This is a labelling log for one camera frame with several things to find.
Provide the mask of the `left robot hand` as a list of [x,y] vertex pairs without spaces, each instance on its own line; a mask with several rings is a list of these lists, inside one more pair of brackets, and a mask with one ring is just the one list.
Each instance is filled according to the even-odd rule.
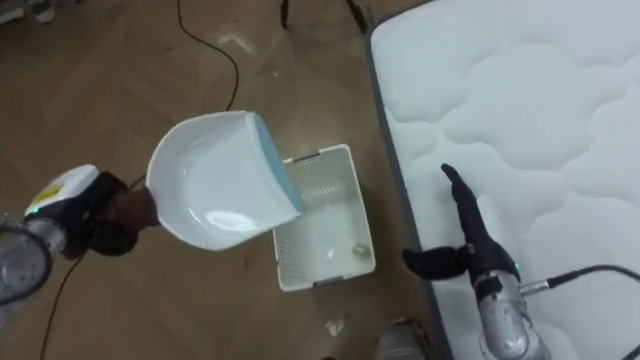
[[53,255],[69,260],[89,250],[122,256],[133,250],[141,231],[159,224],[147,187],[135,189],[92,164],[73,168],[47,184],[25,210],[23,221]]

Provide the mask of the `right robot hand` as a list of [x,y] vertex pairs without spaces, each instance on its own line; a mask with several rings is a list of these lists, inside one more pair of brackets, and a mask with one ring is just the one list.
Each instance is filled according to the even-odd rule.
[[481,275],[491,271],[506,272],[520,281],[514,260],[489,234],[472,189],[454,167],[443,164],[441,170],[451,182],[465,244],[421,252],[405,249],[401,254],[404,265],[427,281],[449,280],[468,273],[474,284]]

